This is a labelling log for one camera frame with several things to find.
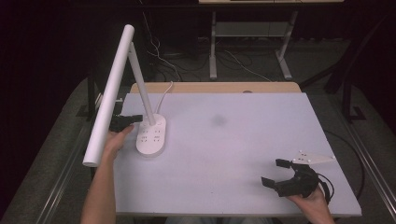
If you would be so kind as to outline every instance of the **person's right hand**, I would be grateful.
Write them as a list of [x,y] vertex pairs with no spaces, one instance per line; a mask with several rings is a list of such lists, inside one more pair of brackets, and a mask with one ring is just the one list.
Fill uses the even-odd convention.
[[294,202],[304,213],[306,218],[313,224],[333,224],[332,214],[324,198],[323,192],[318,186],[317,189],[306,198],[302,195],[292,195],[287,197]]

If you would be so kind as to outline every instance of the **white desk lamp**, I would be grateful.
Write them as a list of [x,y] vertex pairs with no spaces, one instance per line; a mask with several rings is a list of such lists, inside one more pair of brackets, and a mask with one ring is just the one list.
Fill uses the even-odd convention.
[[134,27],[125,25],[122,37],[111,67],[110,75],[106,84],[101,106],[99,108],[96,121],[93,125],[90,142],[87,146],[83,164],[85,166],[97,167],[102,158],[106,135],[111,121],[117,93],[120,88],[122,74],[125,68],[127,57],[134,71],[137,87],[142,97],[143,105],[147,116],[140,122],[136,139],[137,150],[147,157],[155,157],[162,153],[165,138],[166,120],[162,115],[153,114],[149,103],[149,96],[137,60],[136,50],[132,38]]

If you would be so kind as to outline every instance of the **white power strip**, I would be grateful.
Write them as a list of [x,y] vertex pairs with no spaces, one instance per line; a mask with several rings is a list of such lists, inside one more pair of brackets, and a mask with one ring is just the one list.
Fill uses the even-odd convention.
[[155,124],[149,125],[149,119],[143,118],[137,133],[137,151],[145,157],[157,157],[163,152],[165,142],[166,119],[159,114],[154,114]]

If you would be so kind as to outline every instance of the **human arm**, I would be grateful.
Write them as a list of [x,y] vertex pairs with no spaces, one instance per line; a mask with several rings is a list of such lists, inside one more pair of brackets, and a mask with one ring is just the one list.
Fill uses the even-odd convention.
[[82,209],[81,224],[116,223],[113,164],[133,125],[120,133],[107,134],[106,144]]
[[306,198],[301,195],[292,195],[288,197],[304,213],[306,218],[313,224],[333,224],[332,214],[324,198],[320,187]]

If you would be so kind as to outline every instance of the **black clamp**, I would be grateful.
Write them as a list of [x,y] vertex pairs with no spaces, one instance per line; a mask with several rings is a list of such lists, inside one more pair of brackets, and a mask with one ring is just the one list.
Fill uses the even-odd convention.
[[262,184],[267,188],[274,189],[279,197],[302,195],[306,198],[315,191],[320,183],[325,192],[326,201],[330,201],[330,191],[327,184],[319,179],[318,174],[309,165],[277,159],[276,166],[288,169],[291,167],[295,172],[292,179],[280,182],[262,177]]
[[133,116],[122,116],[113,115],[110,121],[110,127],[108,128],[111,132],[119,133],[124,128],[128,127],[132,123],[141,122],[143,120],[143,115],[133,115]]

